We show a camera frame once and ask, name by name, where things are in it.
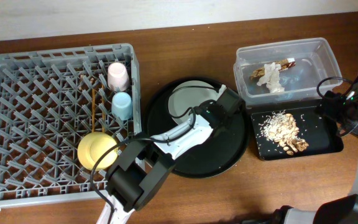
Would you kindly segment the pink cup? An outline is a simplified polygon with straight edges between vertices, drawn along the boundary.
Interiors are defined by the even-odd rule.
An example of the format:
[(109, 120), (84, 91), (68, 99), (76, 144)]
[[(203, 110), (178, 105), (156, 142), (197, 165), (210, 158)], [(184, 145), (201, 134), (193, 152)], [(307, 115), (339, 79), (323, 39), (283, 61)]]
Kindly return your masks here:
[(114, 62), (108, 67), (108, 87), (112, 91), (126, 91), (129, 87), (129, 75), (124, 64)]

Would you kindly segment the yellow bowl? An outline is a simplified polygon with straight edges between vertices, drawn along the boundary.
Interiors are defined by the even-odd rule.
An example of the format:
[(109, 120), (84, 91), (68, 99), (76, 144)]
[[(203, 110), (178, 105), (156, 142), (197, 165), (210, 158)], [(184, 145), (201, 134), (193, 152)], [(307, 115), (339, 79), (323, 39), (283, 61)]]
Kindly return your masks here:
[(80, 164), (88, 170), (92, 170), (97, 160), (117, 142), (113, 137), (102, 132), (87, 134), (79, 143), (77, 155)]

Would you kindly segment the food scraps pile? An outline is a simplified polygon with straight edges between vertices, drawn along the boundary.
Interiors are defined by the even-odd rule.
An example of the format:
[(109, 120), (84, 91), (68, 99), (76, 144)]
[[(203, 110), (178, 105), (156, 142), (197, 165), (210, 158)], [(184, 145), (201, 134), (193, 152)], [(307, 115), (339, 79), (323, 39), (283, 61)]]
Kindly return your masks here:
[(291, 113), (273, 112), (263, 118), (264, 120), (258, 124), (260, 132), (256, 136), (274, 143), (280, 153), (285, 152), (289, 156), (293, 156), (309, 147), (306, 140), (298, 136), (300, 129)]

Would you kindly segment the white tissue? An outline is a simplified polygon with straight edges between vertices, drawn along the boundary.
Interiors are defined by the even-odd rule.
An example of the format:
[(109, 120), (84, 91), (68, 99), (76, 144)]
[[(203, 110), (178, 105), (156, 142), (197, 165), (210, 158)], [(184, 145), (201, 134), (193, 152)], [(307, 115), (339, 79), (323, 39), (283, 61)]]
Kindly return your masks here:
[(270, 93), (284, 92), (285, 88), (280, 84), (280, 69), (279, 63), (265, 64), (264, 76), (259, 78), (257, 85), (266, 85)]

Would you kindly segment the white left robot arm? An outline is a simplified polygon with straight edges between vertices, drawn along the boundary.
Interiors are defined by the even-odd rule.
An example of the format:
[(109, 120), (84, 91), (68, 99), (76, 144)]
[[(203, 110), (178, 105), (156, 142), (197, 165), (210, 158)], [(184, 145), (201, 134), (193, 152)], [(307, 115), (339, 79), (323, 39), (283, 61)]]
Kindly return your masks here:
[(182, 124), (162, 134), (140, 134), (118, 143), (125, 149), (105, 175), (107, 193), (100, 197), (106, 203), (98, 223), (126, 223), (153, 199), (176, 160), (226, 128), (243, 103), (235, 91), (222, 86), (217, 99), (192, 107)]

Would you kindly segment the blue cup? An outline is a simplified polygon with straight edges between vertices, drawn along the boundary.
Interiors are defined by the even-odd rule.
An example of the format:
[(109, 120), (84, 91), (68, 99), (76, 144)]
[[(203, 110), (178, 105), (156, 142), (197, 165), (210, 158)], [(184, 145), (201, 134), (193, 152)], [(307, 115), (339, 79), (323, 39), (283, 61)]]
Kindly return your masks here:
[(132, 118), (132, 98), (126, 92), (118, 92), (112, 98), (111, 112), (121, 121)]

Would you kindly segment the gold snack wrapper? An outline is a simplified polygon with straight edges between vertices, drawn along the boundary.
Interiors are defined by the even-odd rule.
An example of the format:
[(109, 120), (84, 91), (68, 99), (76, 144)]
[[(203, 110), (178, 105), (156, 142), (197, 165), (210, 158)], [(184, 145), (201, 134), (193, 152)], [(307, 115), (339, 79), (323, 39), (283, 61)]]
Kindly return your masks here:
[[(288, 70), (296, 65), (294, 58), (286, 58), (283, 60), (275, 61), (275, 65), (280, 65), (279, 71)], [(254, 70), (250, 76), (250, 79), (260, 78), (265, 75), (264, 67), (260, 67)]]

